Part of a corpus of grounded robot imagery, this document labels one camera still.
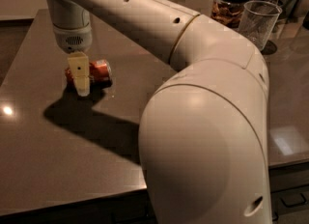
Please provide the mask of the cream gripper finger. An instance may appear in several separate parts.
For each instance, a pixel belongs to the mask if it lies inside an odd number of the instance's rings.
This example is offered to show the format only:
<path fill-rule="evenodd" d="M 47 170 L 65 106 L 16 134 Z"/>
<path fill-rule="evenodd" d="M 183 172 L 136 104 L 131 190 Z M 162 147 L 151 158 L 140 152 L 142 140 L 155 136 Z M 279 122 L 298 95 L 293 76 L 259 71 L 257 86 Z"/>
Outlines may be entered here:
<path fill-rule="evenodd" d="M 83 52 L 73 52 L 68 57 L 74 87 L 81 97 L 90 94 L 89 58 Z"/>

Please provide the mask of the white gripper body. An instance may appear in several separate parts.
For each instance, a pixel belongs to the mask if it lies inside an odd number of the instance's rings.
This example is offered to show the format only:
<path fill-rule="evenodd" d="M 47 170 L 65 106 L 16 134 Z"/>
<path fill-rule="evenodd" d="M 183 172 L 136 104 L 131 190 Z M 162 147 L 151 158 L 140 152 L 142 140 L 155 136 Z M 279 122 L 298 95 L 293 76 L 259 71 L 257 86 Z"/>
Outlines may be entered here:
<path fill-rule="evenodd" d="M 53 31 L 58 46 L 68 54 L 75 51 L 85 52 L 92 45 L 93 37 L 90 24 L 77 29 L 64 29 L 54 26 Z"/>

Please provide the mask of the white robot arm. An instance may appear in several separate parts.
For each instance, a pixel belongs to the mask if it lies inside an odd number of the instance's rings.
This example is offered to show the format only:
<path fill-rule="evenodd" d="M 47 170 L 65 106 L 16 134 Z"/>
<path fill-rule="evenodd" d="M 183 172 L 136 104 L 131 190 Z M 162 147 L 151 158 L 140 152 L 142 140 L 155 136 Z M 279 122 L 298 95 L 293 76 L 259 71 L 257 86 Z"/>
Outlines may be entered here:
<path fill-rule="evenodd" d="M 272 224 L 267 64 L 239 33 L 168 0 L 47 0 L 61 47 L 94 15 L 174 71 L 147 103 L 139 156 L 158 224 Z"/>

